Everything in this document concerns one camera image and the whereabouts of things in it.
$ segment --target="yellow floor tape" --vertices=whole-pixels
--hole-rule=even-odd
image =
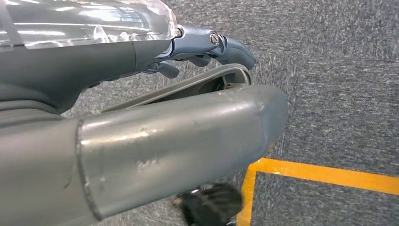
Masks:
[[[251,225],[252,202],[257,172],[399,195],[398,177],[262,158],[249,165],[247,169],[241,188],[244,196],[244,208],[237,215],[237,226]]]

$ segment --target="gray metal tube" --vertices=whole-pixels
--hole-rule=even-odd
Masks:
[[[285,93],[266,85],[88,117],[79,155],[90,205],[109,217],[238,170],[286,122]]]
[[[36,109],[0,112],[0,225],[84,226],[88,207],[77,165],[78,120]]]
[[[257,160],[287,122],[255,85],[63,119],[0,112],[0,225],[84,226]]]

